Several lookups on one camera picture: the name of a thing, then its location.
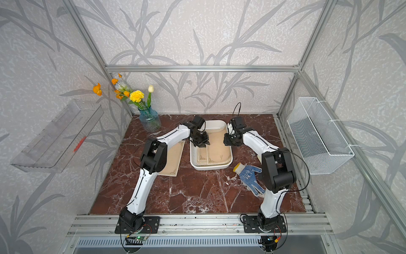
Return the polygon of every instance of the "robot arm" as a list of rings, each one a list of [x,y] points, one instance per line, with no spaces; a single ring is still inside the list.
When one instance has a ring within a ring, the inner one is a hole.
[[[163,136],[148,139],[140,157],[141,169],[137,185],[128,205],[120,212],[119,224],[123,221],[133,231],[142,227],[149,192],[156,176],[166,166],[168,150],[179,141],[189,137],[194,146],[205,147],[206,144],[209,145],[207,133],[199,131],[204,122],[203,118],[195,116],[193,121],[180,124]]]
[[[291,154],[264,140],[257,131],[247,127],[241,116],[231,119],[224,144],[250,147],[262,158],[262,176],[266,186],[265,197],[258,212],[258,224],[263,231],[274,228],[286,191],[296,182]]]

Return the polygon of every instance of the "glass vase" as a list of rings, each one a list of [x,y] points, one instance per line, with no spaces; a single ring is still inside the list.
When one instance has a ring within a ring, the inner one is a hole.
[[[140,111],[141,124],[147,132],[154,132],[161,128],[161,120],[155,110],[151,107],[145,110],[138,108],[138,110]]]

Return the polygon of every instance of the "mesh basket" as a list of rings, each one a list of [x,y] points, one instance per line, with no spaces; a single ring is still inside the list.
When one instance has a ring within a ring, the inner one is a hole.
[[[299,97],[287,123],[311,175],[330,174],[354,156],[315,97]]]

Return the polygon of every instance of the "wallpaper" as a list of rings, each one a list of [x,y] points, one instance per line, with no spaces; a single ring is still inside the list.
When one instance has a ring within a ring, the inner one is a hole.
[[[299,81],[281,114],[292,151],[300,154],[287,124],[299,97],[309,97]],[[406,253],[406,242],[350,159],[331,174],[312,175],[308,193],[315,210],[326,213],[344,254]],[[304,179],[305,165],[298,160]]]
[[[404,208],[405,25],[404,0],[336,6],[305,66]]]
[[[60,1],[0,2],[0,252],[59,250],[77,214],[93,203],[130,116]],[[101,84],[102,96],[93,93]],[[60,174],[10,165],[72,99],[104,114]]]
[[[324,0],[74,0],[108,65],[298,64]]]
[[[147,93],[154,85],[152,107],[159,113],[276,114],[293,73],[289,72],[163,72],[123,74],[133,89]]]

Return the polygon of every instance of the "wall shelf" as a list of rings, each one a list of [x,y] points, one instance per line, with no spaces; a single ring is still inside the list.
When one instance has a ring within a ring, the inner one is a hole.
[[[72,100],[11,165],[25,172],[61,173],[103,113],[100,104]]]

